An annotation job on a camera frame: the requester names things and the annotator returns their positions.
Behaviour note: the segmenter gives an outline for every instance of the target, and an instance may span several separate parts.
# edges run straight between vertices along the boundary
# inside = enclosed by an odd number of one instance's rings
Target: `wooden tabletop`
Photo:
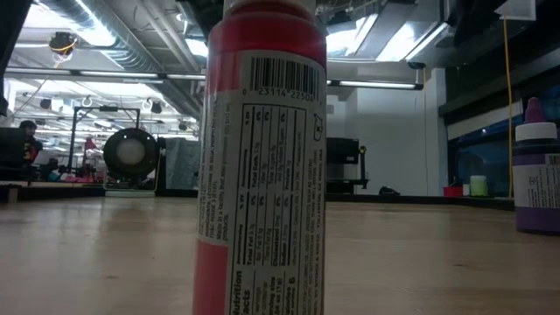
[[[560,238],[513,213],[327,204],[325,314],[554,314]],[[193,199],[0,205],[0,313],[191,314]]]

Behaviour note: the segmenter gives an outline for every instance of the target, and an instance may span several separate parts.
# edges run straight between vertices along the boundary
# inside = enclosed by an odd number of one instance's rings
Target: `red bottle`
[[[298,4],[248,1],[209,50],[193,314],[320,315],[325,37]]]

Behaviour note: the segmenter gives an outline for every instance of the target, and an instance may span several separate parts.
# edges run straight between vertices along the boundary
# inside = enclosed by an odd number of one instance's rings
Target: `white bottle cap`
[[[231,8],[232,6],[236,5],[236,4],[243,4],[246,2],[253,2],[253,1],[260,1],[260,2],[265,2],[265,1],[270,1],[270,2],[285,2],[288,4],[299,4],[300,6],[302,6],[304,9],[307,10],[307,12],[309,12],[311,15],[315,16],[315,8],[316,8],[316,4],[317,4],[317,0],[224,0],[224,13],[223,15],[226,15],[226,12],[229,10],[229,8]]]
[[[515,127],[515,141],[558,139],[557,125],[553,122],[525,123]]]

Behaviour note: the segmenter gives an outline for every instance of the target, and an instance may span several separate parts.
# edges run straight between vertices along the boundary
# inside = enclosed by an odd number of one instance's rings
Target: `purple cap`
[[[528,100],[527,110],[525,111],[525,123],[544,123],[543,109],[541,108],[541,101],[536,97]]]

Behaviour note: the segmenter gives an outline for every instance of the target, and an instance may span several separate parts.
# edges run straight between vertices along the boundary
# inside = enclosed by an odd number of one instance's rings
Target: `barcode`
[[[319,98],[319,70],[299,62],[278,58],[251,58],[250,90],[277,88]]]
[[[549,165],[560,165],[560,156],[549,156]]]

